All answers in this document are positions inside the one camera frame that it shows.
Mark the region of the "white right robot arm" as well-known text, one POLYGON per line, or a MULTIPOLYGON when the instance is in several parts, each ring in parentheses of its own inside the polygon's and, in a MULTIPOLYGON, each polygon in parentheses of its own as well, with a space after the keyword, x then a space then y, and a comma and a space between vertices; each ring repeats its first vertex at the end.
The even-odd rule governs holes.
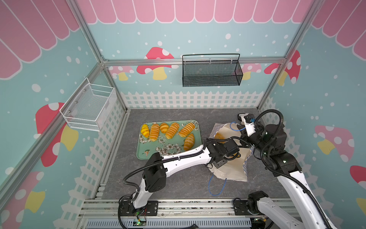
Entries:
POLYGON ((325 214, 309 188, 305 175, 296 158, 285 150, 287 134, 284 131, 284 116, 275 109, 263 111, 258 116, 239 114, 244 126, 241 139, 259 152, 265 169, 270 171, 285 188, 300 220, 277 206, 263 191, 249 194, 248 211, 264 214, 281 229, 334 229, 335 224, 325 214))

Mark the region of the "yellow fake bread roll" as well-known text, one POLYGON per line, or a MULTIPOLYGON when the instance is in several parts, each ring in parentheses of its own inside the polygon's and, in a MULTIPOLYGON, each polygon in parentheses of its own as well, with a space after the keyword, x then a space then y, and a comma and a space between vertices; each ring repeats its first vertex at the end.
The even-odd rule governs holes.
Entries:
POLYGON ((145 137, 145 138, 149 138, 150 136, 150 129, 148 127, 147 124, 143 124, 141 127, 141 134, 145 137))

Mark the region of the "small striped round bun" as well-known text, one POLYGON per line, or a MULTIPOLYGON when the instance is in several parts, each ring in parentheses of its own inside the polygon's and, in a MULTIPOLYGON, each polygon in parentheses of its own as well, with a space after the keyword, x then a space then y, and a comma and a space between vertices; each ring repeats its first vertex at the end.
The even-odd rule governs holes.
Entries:
POLYGON ((161 131, 161 133, 165 134, 168 129, 169 129, 169 125, 167 123, 161 123, 160 124, 160 131, 161 131))

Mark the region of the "golden fake croissant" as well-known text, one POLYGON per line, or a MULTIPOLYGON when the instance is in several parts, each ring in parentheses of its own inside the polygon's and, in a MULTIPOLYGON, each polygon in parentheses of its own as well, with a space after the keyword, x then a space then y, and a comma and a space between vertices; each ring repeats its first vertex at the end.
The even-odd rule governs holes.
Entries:
POLYGON ((189 151, 195 144, 194 134, 190 134, 184 141, 184 150, 189 151))

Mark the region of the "checkered paper croissant bag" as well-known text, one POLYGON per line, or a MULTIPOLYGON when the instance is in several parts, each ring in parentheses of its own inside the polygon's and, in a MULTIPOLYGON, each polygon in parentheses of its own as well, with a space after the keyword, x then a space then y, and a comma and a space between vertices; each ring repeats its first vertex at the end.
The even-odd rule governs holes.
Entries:
MULTIPOLYGON (((243 128, 238 127, 236 123, 226 123, 226 124, 218 124, 216 123, 210 133, 210 138, 214 138, 217 132, 224 135, 224 137, 230 138, 233 136, 240 137, 242 135, 243 128)), ((240 158, 236 158, 234 160, 228 161, 225 165, 217 169, 209 164, 207 167, 212 173, 212 176, 208 183, 208 191, 211 196, 218 197, 220 196, 225 188, 226 182, 229 180, 232 181, 240 181, 247 182, 248 172, 247 172, 247 161, 252 155, 252 150, 249 148, 240 148, 239 153, 241 154, 240 158), (211 192, 211 184, 212 179, 216 177, 218 179, 222 179, 224 181, 224 186, 222 187, 219 193, 211 192)))

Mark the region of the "yellow fake bread loaf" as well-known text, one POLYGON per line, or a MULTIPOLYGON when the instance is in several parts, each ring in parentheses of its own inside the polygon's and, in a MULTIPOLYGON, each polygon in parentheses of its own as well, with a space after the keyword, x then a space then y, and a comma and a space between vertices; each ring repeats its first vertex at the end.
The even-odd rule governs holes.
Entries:
POLYGON ((167 139, 173 139, 174 136, 176 135, 176 133, 178 132, 179 128, 180 128, 180 125, 178 123, 176 123, 176 122, 172 123, 169 126, 169 128, 165 134, 165 137, 167 139))

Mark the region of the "glazed fake donut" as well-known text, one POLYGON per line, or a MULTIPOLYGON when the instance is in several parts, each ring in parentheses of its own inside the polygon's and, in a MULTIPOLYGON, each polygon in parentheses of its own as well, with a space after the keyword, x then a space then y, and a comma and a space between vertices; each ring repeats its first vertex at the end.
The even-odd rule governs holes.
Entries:
POLYGON ((221 134, 221 133, 217 132, 217 133, 215 134, 215 136, 214 136, 214 139, 224 140, 224 139, 226 139, 226 137, 224 137, 224 135, 223 135, 223 134, 221 134))

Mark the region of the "orange fake croissant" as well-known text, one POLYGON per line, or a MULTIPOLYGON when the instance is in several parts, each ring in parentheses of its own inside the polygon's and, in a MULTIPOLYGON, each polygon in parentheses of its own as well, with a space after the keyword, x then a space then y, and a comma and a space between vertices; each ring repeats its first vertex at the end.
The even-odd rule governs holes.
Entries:
POLYGON ((160 134, 160 126, 154 123, 150 128, 149 140, 152 142, 157 141, 160 134))

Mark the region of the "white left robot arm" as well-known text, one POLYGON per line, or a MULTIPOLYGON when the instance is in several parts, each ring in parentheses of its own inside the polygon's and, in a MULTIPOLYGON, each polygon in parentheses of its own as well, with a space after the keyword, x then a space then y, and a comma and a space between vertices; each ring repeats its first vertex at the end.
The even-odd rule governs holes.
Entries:
POLYGON ((128 173, 123 183, 135 187, 129 202, 134 209, 144 208, 151 195, 165 188, 171 175, 197 165, 211 164, 220 168, 229 160, 237 158, 240 147, 234 139, 207 139, 202 145, 171 156, 154 153, 145 166, 128 173))

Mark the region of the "pale yellow twisted bread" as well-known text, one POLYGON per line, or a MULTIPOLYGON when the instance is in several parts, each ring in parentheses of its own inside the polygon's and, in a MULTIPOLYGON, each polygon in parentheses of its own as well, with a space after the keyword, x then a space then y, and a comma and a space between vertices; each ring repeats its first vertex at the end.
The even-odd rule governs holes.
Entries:
POLYGON ((191 132, 195 129, 195 124, 194 123, 188 123, 187 125, 185 125, 183 127, 183 129, 181 131, 179 131, 178 135, 180 137, 187 137, 191 134, 191 132))

